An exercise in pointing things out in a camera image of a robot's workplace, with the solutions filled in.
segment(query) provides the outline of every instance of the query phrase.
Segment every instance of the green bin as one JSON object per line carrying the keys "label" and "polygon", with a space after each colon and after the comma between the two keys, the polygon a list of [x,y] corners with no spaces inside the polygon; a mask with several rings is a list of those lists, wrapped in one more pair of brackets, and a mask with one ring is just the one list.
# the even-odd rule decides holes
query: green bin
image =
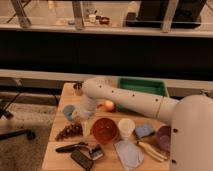
{"label": "green bin", "polygon": [[[133,79],[133,78],[119,78],[118,88],[133,90],[143,93],[157,94],[161,96],[168,96],[166,86],[163,81]],[[129,112],[130,110],[116,104],[116,108],[121,112]]]}

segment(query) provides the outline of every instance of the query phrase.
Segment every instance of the floor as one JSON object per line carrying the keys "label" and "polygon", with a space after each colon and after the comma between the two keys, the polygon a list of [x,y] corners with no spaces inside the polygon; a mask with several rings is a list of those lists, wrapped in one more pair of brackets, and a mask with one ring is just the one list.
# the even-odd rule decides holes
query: floor
{"label": "floor", "polygon": [[[17,93],[1,92],[0,99],[10,102]],[[53,95],[22,93],[8,110],[13,119],[0,119],[0,133],[32,129],[35,140],[25,135],[0,141],[0,171],[40,171],[57,100]]]}

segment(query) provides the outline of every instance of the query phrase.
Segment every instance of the wooden table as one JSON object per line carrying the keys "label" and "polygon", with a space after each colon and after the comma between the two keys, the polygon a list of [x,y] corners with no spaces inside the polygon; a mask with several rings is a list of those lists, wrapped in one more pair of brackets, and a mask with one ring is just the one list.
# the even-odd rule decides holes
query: wooden table
{"label": "wooden table", "polygon": [[[51,134],[49,137],[49,142],[46,149],[46,154],[44,157],[42,169],[43,171],[71,171],[71,170],[83,170],[77,163],[75,163],[71,158],[69,153],[59,154],[55,152],[55,149],[57,147],[65,146],[72,143],[77,143],[79,141],[87,141],[89,144],[95,144],[97,143],[96,140],[92,135],[89,135],[89,137],[74,137],[74,138],[68,138],[64,141],[55,141],[55,137],[58,134],[59,131],[61,131],[65,125],[69,125],[70,122],[67,121],[67,119],[64,117],[64,114],[62,113],[63,108],[66,105],[75,105],[78,104],[81,96],[75,95],[75,92],[73,90],[73,84],[72,83],[66,83],[64,85],[59,107],[57,109],[57,113],[53,122]],[[97,110],[95,113],[95,119],[102,118],[102,117],[108,117],[113,119],[116,123],[123,117],[131,118],[135,121],[136,125],[143,124],[143,123],[150,123],[153,125],[155,130],[157,130],[160,126],[162,126],[162,123],[144,118],[141,115],[131,115],[131,114],[125,114],[121,112],[105,112],[103,110]],[[119,157],[115,151],[113,143],[109,143],[107,145],[102,145],[103,151],[105,153],[104,157],[100,158],[99,160],[95,161],[95,164],[92,168],[92,170],[102,170],[102,171],[109,171],[109,170],[124,170]],[[136,169],[141,171],[168,171],[169,170],[169,162],[163,162],[160,163],[150,156],[144,154],[144,161],[143,163]]]}

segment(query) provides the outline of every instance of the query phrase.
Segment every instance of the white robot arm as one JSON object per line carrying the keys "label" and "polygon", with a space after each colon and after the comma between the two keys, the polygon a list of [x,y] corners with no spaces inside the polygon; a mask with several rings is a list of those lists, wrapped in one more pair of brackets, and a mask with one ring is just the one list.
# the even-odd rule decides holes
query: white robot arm
{"label": "white robot arm", "polygon": [[181,101],[159,95],[109,86],[104,77],[84,82],[84,95],[77,109],[82,118],[95,113],[97,99],[115,103],[156,118],[172,127],[171,171],[213,170],[213,100],[194,95]]}

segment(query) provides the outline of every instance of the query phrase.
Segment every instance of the white cup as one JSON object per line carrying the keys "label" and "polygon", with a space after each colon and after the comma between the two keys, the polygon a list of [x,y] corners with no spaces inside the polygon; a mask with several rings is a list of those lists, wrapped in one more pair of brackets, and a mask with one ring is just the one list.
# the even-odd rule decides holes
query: white cup
{"label": "white cup", "polygon": [[95,14],[90,14],[89,15],[89,21],[91,23],[95,23],[96,22],[96,15]]}
{"label": "white cup", "polygon": [[118,129],[122,139],[128,139],[135,129],[135,123],[133,120],[123,118],[118,122]]}

